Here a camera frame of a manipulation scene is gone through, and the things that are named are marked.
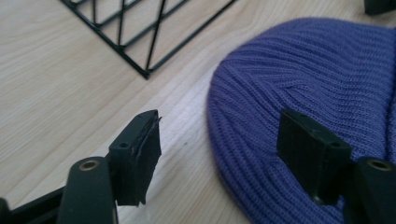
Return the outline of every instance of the knit beanie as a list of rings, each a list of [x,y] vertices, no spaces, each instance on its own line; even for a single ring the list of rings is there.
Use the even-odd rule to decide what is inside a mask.
[[[225,187],[254,223],[343,223],[343,202],[318,206],[276,155],[282,108],[348,142],[352,160],[396,162],[396,30],[331,19],[278,25],[229,54],[207,99]]]

